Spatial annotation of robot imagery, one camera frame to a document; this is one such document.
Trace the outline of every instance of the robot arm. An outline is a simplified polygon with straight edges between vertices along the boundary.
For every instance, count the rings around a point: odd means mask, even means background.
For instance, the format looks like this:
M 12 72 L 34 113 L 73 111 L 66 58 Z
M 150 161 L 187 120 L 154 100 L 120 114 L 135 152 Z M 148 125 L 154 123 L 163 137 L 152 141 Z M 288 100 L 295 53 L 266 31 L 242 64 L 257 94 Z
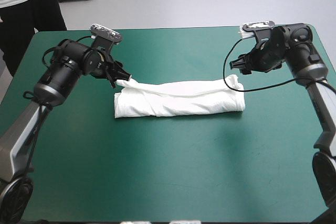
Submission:
M 273 22 L 263 22 L 245 24 L 241 30 L 243 38 L 256 37 L 257 43 L 251 52 L 231 61 L 231 69 L 238 68 L 242 74 L 267 73 L 286 62 L 297 84 L 309 93 L 323 129 L 314 145 L 319 151 L 313 157 L 313 171 L 330 208 L 318 221 L 329 223 L 326 218 L 336 209 L 336 96 L 323 85 L 327 83 L 328 69 L 312 43 L 311 29 L 306 24 L 275 27 Z
M 91 74 L 108 79 L 115 87 L 117 79 L 131 78 L 110 56 L 122 36 L 97 24 L 90 31 L 94 39 L 90 47 L 65 39 L 53 48 L 51 64 L 34 87 L 34 99 L 0 138 L 0 223 L 20 221 L 33 192 L 33 182 L 25 171 L 34 138 L 51 109 L 66 100 L 78 79 Z

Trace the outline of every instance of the green tabletop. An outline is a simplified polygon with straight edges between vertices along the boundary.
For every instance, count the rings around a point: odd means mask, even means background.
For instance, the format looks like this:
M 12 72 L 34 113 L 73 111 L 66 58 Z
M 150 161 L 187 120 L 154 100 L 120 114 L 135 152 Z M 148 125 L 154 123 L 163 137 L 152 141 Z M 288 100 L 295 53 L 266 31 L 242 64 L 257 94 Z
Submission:
M 113 56 L 135 80 L 165 83 L 222 78 L 238 27 L 120 30 Z M 0 134 L 21 113 L 46 68 L 43 52 L 88 31 L 37 33 L 0 106 Z M 315 30 L 314 44 L 336 74 Z M 90 39 L 83 41 L 90 44 Z M 244 40 L 232 54 L 248 52 Z M 235 73 L 246 89 L 292 78 Z M 295 83 L 245 94 L 244 112 L 114 119 L 107 80 L 82 77 L 39 135 L 35 189 L 24 218 L 50 221 L 199 219 L 309 221 L 325 210 L 311 168 L 321 133 L 306 90 Z

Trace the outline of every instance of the person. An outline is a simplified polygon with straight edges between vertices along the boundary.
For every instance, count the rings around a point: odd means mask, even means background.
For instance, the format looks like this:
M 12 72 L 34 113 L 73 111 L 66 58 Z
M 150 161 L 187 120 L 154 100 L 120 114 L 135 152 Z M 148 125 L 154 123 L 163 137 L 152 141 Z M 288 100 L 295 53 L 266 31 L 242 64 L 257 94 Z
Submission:
M 0 49 L 14 76 L 38 31 L 66 30 L 57 0 L 0 0 Z

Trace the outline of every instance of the black cable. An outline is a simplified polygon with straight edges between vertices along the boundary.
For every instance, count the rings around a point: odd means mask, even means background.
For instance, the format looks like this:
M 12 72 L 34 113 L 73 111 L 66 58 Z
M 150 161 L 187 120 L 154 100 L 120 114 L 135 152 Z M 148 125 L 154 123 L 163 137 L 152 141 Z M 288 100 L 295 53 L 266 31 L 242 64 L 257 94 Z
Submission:
M 29 100 L 33 100 L 33 101 L 37 101 L 37 98 L 36 96 L 34 95 L 33 92 L 30 92 L 30 91 L 25 91 L 23 93 L 23 97 L 25 99 L 29 99 Z M 20 195 L 20 188 L 22 187 L 24 181 L 25 181 L 25 178 L 27 177 L 27 174 L 28 174 L 28 171 L 29 171 L 29 167 L 30 167 L 30 164 L 32 162 L 32 159 L 33 159 L 33 153 L 34 153 L 34 150 L 35 150 L 35 147 L 36 147 L 36 143 L 37 143 L 37 138 L 38 138 L 38 133 L 39 133 L 39 130 L 42 126 L 42 107 L 43 106 L 46 106 L 46 110 L 51 110 L 52 107 L 49 105 L 49 104 L 41 104 L 39 103 L 39 108 L 38 108 L 38 115 L 37 115 L 37 121 L 36 121 L 36 125 L 35 125 L 35 129 L 33 131 L 33 141 L 32 141 L 32 146 L 30 148 L 30 152 L 29 152 L 29 156 L 28 156 L 28 160 L 27 160 L 27 164 L 26 164 L 26 167 L 25 167 L 25 170 L 24 170 L 24 173 L 22 175 L 22 179 L 20 181 L 20 184 L 18 186 L 18 191 L 16 193 L 16 196 L 15 196 L 15 200 L 14 200 L 14 204 L 13 204 L 13 210 L 10 214 L 10 220 L 12 219 L 13 215 L 14 215 L 14 212 L 16 210 L 16 207 L 17 207 L 17 204 L 18 204 L 18 200 L 19 200 L 19 195 Z
M 46 63 L 46 60 L 45 60 L 45 56 L 50 53 L 50 52 L 53 52 L 53 51 L 56 51 L 56 50 L 62 50 L 61 47 L 57 46 L 57 47 L 52 47 L 52 48 L 49 48 L 47 51 L 44 52 L 43 56 L 42 56 L 42 63 L 44 66 L 47 67 L 47 69 L 50 70 L 50 66 Z
M 84 36 L 84 37 L 81 37 L 81 38 L 77 39 L 76 42 L 79 42 L 80 40 L 82 40 L 82 39 L 86 39 L 86 38 L 91 38 L 91 36 Z
M 235 88 L 232 88 L 229 86 L 229 84 L 226 82 L 225 80 L 225 66 L 226 66 L 226 62 L 227 62 L 227 59 L 229 58 L 229 55 L 231 54 L 231 52 L 235 49 L 235 47 L 242 41 L 243 39 L 240 39 L 238 40 L 234 45 L 233 47 L 231 48 L 231 50 L 229 51 L 229 53 L 227 54 L 227 56 L 225 57 L 225 60 L 224 60 L 224 64 L 223 64 L 223 80 L 224 80 L 224 83 L 225 85 L 231 89 L 231 90 L 234 90 L 234 91 L 237 91 L 237 92 L 254 92 L 254 91 L 259 91 L 259 90 L 264 90 L 264 89 L 271 89 L 271 88 L 275 88 L 275 87 L 278 87 L 278 86 L 282 86 L 282 85 L 285 85 L 285 84 L 288 84 L 288 83 L 291 83 L 293 81 L 298 81 L 298 80 L 310 80 L 311 82 L 317 82 L 327 88 L 329 88 L 331 91 L 333 91 L 335 94 L 336 94 L 336 89 L 333 88 L 331 85 L 329 85 L 328 83 L 324 82 L 323 80 L 315 80 L 314 78 L 306 78 L 306 77 L 298 77 L 298 78 L 293 78 L 293 79 L 290 79 L 288 81 L 284 81 L 284 82 L 281 82 L 281 83 L 278 83 L 278 84 L 274 84 L 274 85 L 270 85 L 270 86 L 266 86 L 266 87 L 262 87 L 262 88 L 257 88 L 257 89 L 248 89 L 248 90 L 238 90 L 238 89 L 235 89 Z

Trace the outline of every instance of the white towel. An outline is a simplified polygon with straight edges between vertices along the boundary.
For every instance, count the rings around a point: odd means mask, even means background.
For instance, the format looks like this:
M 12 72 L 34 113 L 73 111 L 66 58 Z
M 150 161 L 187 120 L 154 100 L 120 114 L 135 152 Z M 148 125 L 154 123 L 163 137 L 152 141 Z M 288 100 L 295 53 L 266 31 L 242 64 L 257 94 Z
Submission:
M 230 87 L 243 90 L 238 77 L 226 78 Z M 181 81 L 160 85 L 117 80 L 123 86 L 114 95 L 114 117 L 175 116 L 243 111 L 244 93 L 230 90 L 222 79 L 216 81 Z

